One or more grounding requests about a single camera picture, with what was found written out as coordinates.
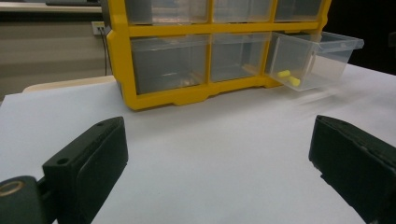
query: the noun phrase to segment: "yellow object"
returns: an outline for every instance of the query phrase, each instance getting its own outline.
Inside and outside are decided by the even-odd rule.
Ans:
[[[320,33],[327,22],[327,13],[331,0],[322,0],[318,16],[315,21],[277,21],[277,0],[272,1],[269,12],[269,21],[241,22],[241,23],[214,23],[215,0],[208,0],[208,22],[199,24],[163,24],[133,25],[128,22],[125,1],[119,0],[103,2],[103,14],[105,21],[110,22],[111,31],[107,35],[108,50],[112,71],[115,79],[120,83],[124,103],[132,109],[143,109],[157,105],[186,105],[204,101],[209,96],[221,92],[240,90],[250,87],[271,88],[281,85],[264,74],[264,67],[268,54],[269,43],[264,43],[261,56],[261,65],[251,77],[243,77],[225,81],[211,81],[211,55],[213,34],[218,33],[257,33],[284,31],[286,33],[306,32],[309,34]],[[182,87],[167,91],[155,91],[138,94],[136,90],[136,77],[134,74],[133,54],[131,52],[131,38],[157,36],[167,37],[176,35],[208,35],[209,41],[206,47],[205,80],[199,85]],[[245,70],[251,71],[250,66],[244,66]]]
[[[301,84],[301,80],[297,77],[289,77],[289,82],[293,87],[298,87]]]
[[[290,71],[289,70],[285,70],[285,71],[281,71],[277,73],[278,77],[289,77],[290,76]]]

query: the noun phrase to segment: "plastic drawer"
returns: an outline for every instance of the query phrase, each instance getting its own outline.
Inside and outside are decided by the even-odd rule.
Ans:
[[[275,21],[316,21],[322,0],[278,0]]]
[[[272,0],[214,0],[213,22],[269,21]]]
[[[284,35],[273,33],[266,73],[297,91],[336,82],[354,49],[363,40],[344,35]]]
[[[203,83],[207,44],[208,35],[133,38],[137,94]]]
[[[130,24],[204,23],[208,0],[126,0]]]
[[[269,33],[213,35],[211,80],[217,82],[258,75],[264,42],[269,40]]]

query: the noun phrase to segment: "yellow foam piece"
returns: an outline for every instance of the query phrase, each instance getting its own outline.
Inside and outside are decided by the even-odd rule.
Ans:
[[[277,73],[278,77],[289,77],[290,76],[290,71],[289,70],[285,70],[285,71],[281,71]]]
[[[289,82],[293,87],[298,87],[301,84],[301,80],[297,77],[289,77]]]

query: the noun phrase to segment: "wall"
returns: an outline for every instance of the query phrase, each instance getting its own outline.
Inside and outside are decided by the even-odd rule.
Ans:
[[[105,66],[89,21],[0,24],[0,101],[39,83],[104,76]]]

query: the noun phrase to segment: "white surface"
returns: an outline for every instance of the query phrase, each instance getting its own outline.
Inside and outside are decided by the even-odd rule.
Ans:
[[[41,178],[94,123],[124,116],[130,161],[93,223],[363,223],[308,160],[317,114],[396,146],[396,77],[348,65],[331,88],[250,89],[140,112],[114,82],[9,95],[0,180]]]
[[[102,13],[102,9],[100,7],[49,7],[45,3],[13,3],[13,2],[1,2],[0,11]]]

